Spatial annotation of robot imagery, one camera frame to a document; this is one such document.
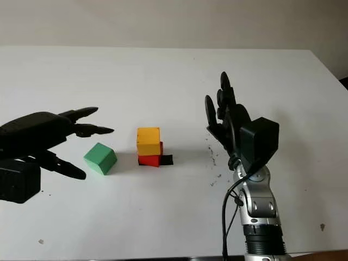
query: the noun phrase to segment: white table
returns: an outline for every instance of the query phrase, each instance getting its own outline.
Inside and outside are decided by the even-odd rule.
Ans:
[[[220,255],[232,173],[205,129],[204,96],[215,99],[222,71],[252,119],[280,124],[268,167],[288,251],[347,248],[348,92],[310,51],[1,47],[1,123],[98,106],[81,122],[116,131],[52,149],[85,181],[43,170],[42,192],[0,202],[0,259]],[[174,166],[137,165],[140,126],[161,128]],[[109,176],[83,161],[96,142],[117,152]],[[239,217],[229,252],[244,253]]]

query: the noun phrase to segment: robotic hand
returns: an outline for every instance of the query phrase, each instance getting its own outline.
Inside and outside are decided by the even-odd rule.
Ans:
[[[84,138],[113,132],[110,128],[76,123],[97,110],[89,107],[58,115],[39,112],[1,126],[0,199],[23,203],[35,195],[40,190],[40,167],[71,178],[86,179],[84,171],[48,149],[66,141],[73,133]]]
[[[235,183],[229,188],[222,207],[224,260],[228,259],[225,223],[226,203],[233,196],[240,210],[246,237],[246,261],[289,260],[282,240],[279,213],[270,189],[270,172],[265,164],[278,149],[279,124],[263,117],[251,121],[245,107],[236,104],[233,88],[225,72],[217,92],[217,118],[212,99],[206,96],[207,130],[229,155],[228,167]]]

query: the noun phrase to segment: wire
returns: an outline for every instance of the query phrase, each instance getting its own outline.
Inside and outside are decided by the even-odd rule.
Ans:
[[[224,261],[228,260],[228,251],[227,251],[227,233],[226,233],[226,204],[231,193],[234,192],[235,187],[237,187],[240,183],[246,181],[250,178],[252,174],[244,176],[240,180],[236,181],[226,192],[225,198],[222,203],[222,259]]]
[[[234,213],[233,213],[233,216],[232,216],[232,219],[231,219],[231,221],[230,221],[230,223],[229,223],[229,226],[228,226],[228,229],[227,229],[227,232],[226,232],[226,237],[228,237],[229,229],[230,229],[231,226],[232,226],[232,223],[233,223],[233,220],[234,220],[234,218],[235,218],[235,215],[237,214],[237,211],[238,211],[238,205],[236,204],[236,205],[235,205],[235,210],[234,210]]]

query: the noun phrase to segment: toy block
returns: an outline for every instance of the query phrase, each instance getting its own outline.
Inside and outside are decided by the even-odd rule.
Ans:
[[[138,128],[136,147],[139,156],[160,155],[159,128]]]
[[[159,167],[161,155],[163,154],[163,143],[160,142],[161,154],[152,156],[138,156],[139,165]]]
[[[106,175],[117,162],[114,150],[100,143],[97,143],[83,158],[91,169],[103,175]]]

